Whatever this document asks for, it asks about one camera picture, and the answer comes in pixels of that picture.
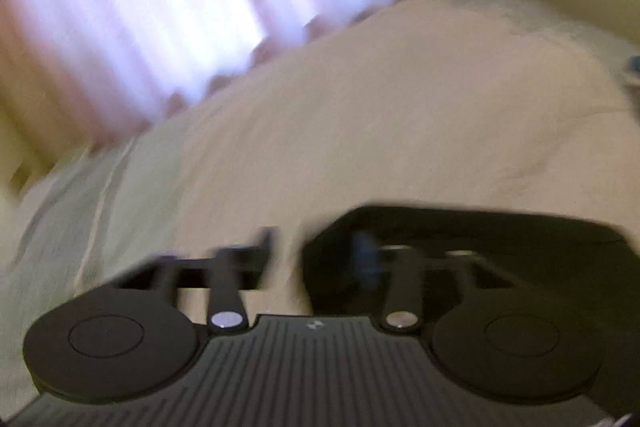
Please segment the black pants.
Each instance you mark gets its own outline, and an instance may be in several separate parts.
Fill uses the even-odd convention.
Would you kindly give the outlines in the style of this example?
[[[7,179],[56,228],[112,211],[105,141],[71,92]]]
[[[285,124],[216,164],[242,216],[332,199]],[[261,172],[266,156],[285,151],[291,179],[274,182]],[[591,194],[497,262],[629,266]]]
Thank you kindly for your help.
[[[511,404],[584,395],[639,407],[639,258],[620,231],[561,216],[362,206],[306,239],[319,315],[420,340],[465,389]]]

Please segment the light blue striped blanket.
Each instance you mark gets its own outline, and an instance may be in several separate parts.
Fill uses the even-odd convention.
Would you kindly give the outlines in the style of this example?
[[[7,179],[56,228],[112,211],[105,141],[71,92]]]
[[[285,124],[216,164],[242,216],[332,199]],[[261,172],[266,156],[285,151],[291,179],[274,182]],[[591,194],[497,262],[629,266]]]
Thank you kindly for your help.
[[[188,110],[55,170],[1,219],[1,416],[36,395],[23,338],[44,312],[156,254],[196,257],[186,237]]]

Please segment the white quilted bedspread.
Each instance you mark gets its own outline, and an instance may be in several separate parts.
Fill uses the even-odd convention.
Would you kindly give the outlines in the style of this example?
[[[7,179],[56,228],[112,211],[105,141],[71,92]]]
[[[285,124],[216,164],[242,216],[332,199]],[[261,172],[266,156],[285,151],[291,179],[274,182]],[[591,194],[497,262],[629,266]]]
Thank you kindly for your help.
[[[367,202],[555,213],[639,233],[637,46],[537,0],[405,0],[191,110],[176,246],[280,232],[253,311],[302,312],[303,233]]]

